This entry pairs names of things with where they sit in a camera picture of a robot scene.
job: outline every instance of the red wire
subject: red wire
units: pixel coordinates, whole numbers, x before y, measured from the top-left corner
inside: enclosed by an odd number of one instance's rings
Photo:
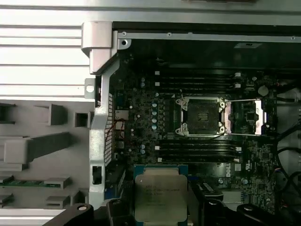
[[[121,129],[123,128],[125,119],[118,119],[118,120],[114,121],[114,124],[109,128],[108,132],[106,132],[107,137],[106,137],[105,141],[108,140],[108,137],[109,137],[108,134],[111,132],[111,130],[116,126],[117,122],[119,122],[119,121],[122,122]]]

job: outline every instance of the green circuit board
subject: green circuit board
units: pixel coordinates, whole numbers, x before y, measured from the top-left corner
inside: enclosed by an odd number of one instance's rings
[[[118,158],[126,159],[129,171],[133,170],[135,164],[188,164],[191,176],[210,180],[221,190],[240,190],[242,203],[252,203],[273,212],[275,200],[271,175],[277,165],[273,154],[276,148],[274,135],[277,129],[274,90],[276,77],[262,71],[242,71],[238,78],[234,77],[239,81],[238,88],[231,87],[230,92],[227,90],[224,93],[218,93],[219,90],[213,89],[204,94],[204,92],[198,93],[199,90],[194,85],[194,81],[199,82],[198,74],[202,72],[187,71],[184,76],[190,76],[189,82],[192,83],[186,84],[179,79],[181,83],[178,84],[178,89],[174,89],[176,85],[174,70],[168,73],[170,81],[161,70],[168,71],[165,68],[138,72],[130,69],[122,70],[126,75],[125,79],[119,80],[114,87],[114,103],[115,110],[128,111],[128,120],[125,121],[124,129],[115,130],[117,134],[115,143],[119,144],[115,146]],[[158,77],[162,74],[165,77],[160,78],[158,83]],[[189,85],[192,88],[191,93],[189,93]],[[259,91],[262,87],[268,89],[268,94]],[[181,106],[176,104],[175,100],[203,96],[222,97],[227,100],[260,99],[262,108],[267,114],[265,124],[268,126],[262,127],[260,136],[221,134],[215,138],[215,141],[235,142],[237,156],[231,161],[200,157],[195,162],[185,162],[185,160],[164,162],[158,151],[159,141],[179,141],[185,144],[185,142],[208,139],[180,136],[175,133],[181,126]],[[232,110],[234,118],[232,133],[254,133],[258,121],[254,101],[233,102]]]

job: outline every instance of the electronic chip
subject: electronic chip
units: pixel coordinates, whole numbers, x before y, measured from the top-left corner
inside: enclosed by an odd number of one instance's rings
[[[263,159],[269,159],[269,153],[262,153]]]
[[[258,189],[259,190],[264,190],[265,189],[265,184],[258,184]]]
[[[190,134],[216,134],[219,130],[219,106],[212,100],[191,99],[187,110]]]
[[[253,113],[253,112],[247,113],[246,119],[247,119],[248,121],[254,121],[254,120],[255,120],[255,113]]]

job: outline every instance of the screw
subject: screw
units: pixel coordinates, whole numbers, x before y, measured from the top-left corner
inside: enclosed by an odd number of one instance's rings
[[[252,208],[251,206],[245,206],[244,209],[245,209],[246,211],[252,211],[252,210],[253,210],[253,208]]]
[[[80,210],[80,211],[83,211],[83,210],[86,210],[87,207],[86,206],[79,206],[77,209]]]
[[[215,205],[217,205],[217,201],[215,201],[215,200],[210,200],[210,201],[209,201],[209,204],[215,206]]]

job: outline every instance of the circuit board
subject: circuit board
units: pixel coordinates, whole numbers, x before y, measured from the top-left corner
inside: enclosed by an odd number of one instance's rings
[[[127,161],[129,171],[133,171],[135,164],[188,164],[192,177],[210,180],[221,190],[241,191],[241,203],[274,211],[271,175],[276,166],[275,75],[263,71],[215,75],[203,70],[166,67],[148,70],[127,67],[121,71],[125,78],[114,87],[115,110],[128,111],[128,119],[115,128],[114,143],[117,157]],[[183,110],[187,97],[190,106],[202,104],[207,110],[190,107],[193,110],[187,113]],[[202,97],[245,100],[231,102],[231,133],[216,132],[218,124],[207,123],[221,119],[212,104],[198,102]],[[254,100],[260,101],[264,111],[264,125],[258,125],[262,115]],[[188,130],[195,135],[177,133],[183,117],[188,118]],[[210,127],[206,131],[209,135],[199,135],[198,125]]]

